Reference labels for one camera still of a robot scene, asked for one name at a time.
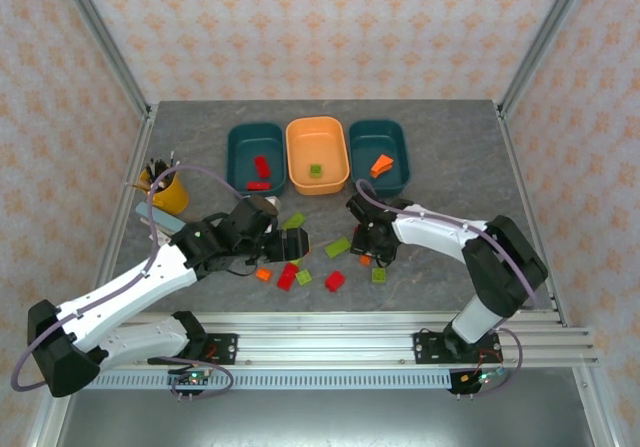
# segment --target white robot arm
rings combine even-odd
[[[73,314],[33,350],[54,397],[77,392],[101,371],[156,357],[199,359],[206,333],[191,312],[176,312],[157,324],[118,328],[157,300],[212,272],[225,271],[240,256],[248,265],[295,260],[309,252],[303,229],[276,230],[276,208],[259,195],[242,199],[230,214],[185,224],[163,245],[153,264],[144,261],[99,289],[58,307],[43,300],[29,309],[28,343]],[[117,291],[134,278],[131,288]],[[101,305],[87,310],[100,299]]]
[[[374,200],[380,206],[360,193],[347,202],[347,208],[360,223],[354,233],[352,253],[370,255],[378,264],[388,265],[395,259],[400,244],[413,244],[441,252],[467,266],[476,295],[441,337],[432,338],[436,340],[432,349],[444,350],[450,354],[450,360],[462,362],[464,353],[473,353],[476,344],[504,319],[513,316],[528,298],[505,259],[478,232],[487,234],[504,249],[532,290],[548,276],[534,249],[507,217],[498,216],[491,222],[470,221],[436,214],[406,200],[396,200],[388,209],[382,208],[385,204],[379,199]],[[442,362],[440,353],[434,358]]]

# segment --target blue object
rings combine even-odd
[[[287,179],[287,157],[284,132],[276,124],[242,124],[231,129],[227,143],[227,182],[242,195],[260,194],[279,196]],[[267,158],[271,176],[261,179],[255,158]],[[271,189],[249,192],[247,183],[270,182]]]
[[[149,212],[149,207],[146,202],[140,202],[136,206],[136,213],[141,217],[149,220],[147,218],[147,213]],[[161,227],[164,227],[164,230],[167,232],[179,232],[182,227],[184,227],[184,222],[180,219],[176,219],[173,215],[169,215],[166,212],[163,212],[155,207],[151,207],[151,211],[153,212],[153,221]]]
[[[411,180],[402,127],[392,120],[361,120],[351,126],[348,138],[351,180],[368,180],[380,197],[399,195]],[[374,179],[371,167],[382,154],[393,159],[393,167]]]

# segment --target toy block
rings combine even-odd
[[[297,266],[292,263],[287,263],[282,270],[282,274],[280,274],[280,278],[278,279],[278,287],[282,290],[288,291],[293,285],[293,281],[296,280],[297,272]]]
[[[296,274],[296,279],[300,285],[308,284],[311,282],[311,274],[308,270],[301,270]]]
[[[344,284],[344,275],[339,270],[333,272],[324,282],[324,286],[329,292],[336,292]]]
[[[262,267],[259,268],[258,271],[256,272],[256,277],[258,277],[260,280],[264,282],[269,282],[271,280],[272,275],[273,275],[273,272],[271,272],[269,269],[263,269]]]
[[[314,179],[319,179],[320,177],[322,177],[322,166],[320,164],[311,164],[309,175]]]
[[[258,171],[258,176],[261,179],[268,179],[271,177],[271,169],[269,168],[267,158],[264,155],[257,156],[253,159],[253,162],[256,164],[256,170]]]
[[[392,165],[393,159],[391,157],[387,157],[384,154],[381,155],[378,160],[376,160],[376,163],[373,164],[373,167],[371,167],[371,177],[377,179],[380,174],[391,170]]]
[[[269,190],[271,182],[247,182],[247,190]]]
[[[282,229],[283,230],[297,229],[304,223],[306,219],[307,218],[303,214],[301,214],[300,212],[296,212],[289,218],[289,220],[287,220],[284,224],[282,224]]]
[[[335,242],[327,245],[324,250],[330,259],[333,259],[337,255],[346,252],[351,248],[351,242],[346,237],[336,240]]]
[[[387,274],[384,269],[375,268],[371,271],[371,280],[374,284],[384,284],[387,281]]]

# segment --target green block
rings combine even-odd
[[[371,271],[371,280],[374,284],[384,284],[387,281],[387,274],[384,269],[376,267]]]
[[[327,245],[324,251],[327,253],[330,259],[333,259],[336,255],[340,255],[342,252],[346,252],[351,248],[351,242],[346,237],[336,240],[335,242]]]
[[[322,166],[320,164],[311,164],[309,175],[315,179],[322,177]]]
[[[301,270],[296,274],[296,279],[300,285],[308,284],[311,282],[311,274],[308,270]]]
[[[300,212],[296,212],[289,218],[289,220],[282,224],[282,228],[284,230],[297,229],[304,223],[305,220],[307,220],[307,218],[303,214],[301,214]]]

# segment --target beige floral wall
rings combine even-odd
[[[0,444],[22,446],[27,310],[92,287],[140,121],[71,0],[0,0],[0,48]]]
[[[147,100],[499,100],[553,0],[95,0]]]
[[[580,0],[509,119],[558,284],[640,445],[640,0]]]

